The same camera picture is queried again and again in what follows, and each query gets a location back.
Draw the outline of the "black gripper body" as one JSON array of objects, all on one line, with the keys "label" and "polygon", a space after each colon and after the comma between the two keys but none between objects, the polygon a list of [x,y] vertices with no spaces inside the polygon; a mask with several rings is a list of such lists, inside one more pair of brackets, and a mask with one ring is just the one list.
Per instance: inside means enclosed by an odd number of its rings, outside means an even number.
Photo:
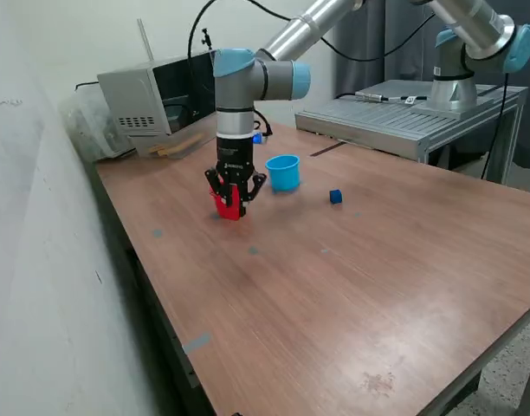
[{"label": "black gripper body", "polygon": [[226,139],[217,136],[217,166],[224,183],[247,188],[254,174],[254,142],[252,137]]}]

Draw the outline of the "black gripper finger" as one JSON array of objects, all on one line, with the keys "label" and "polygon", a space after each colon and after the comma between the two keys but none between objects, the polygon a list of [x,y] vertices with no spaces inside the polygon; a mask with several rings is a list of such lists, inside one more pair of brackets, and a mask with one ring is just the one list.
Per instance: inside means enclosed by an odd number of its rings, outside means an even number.
[{"label": "black gripper finger", "polygon": [[239,214],[245,216],[248,205],[255,200],[263,185],[267,181],[267,175],[264,173],[255,172],[251,177],[252,186],[249,188],[249,183],[243,183],[239,186]]},{"label": "black gripper finger", "polygon": [[230,207],[232,205],[232,191],[228,181],[222,179],[216,168],[206,170],[205,178],[207,178],[214,196],[219,198],[223,205]]}]

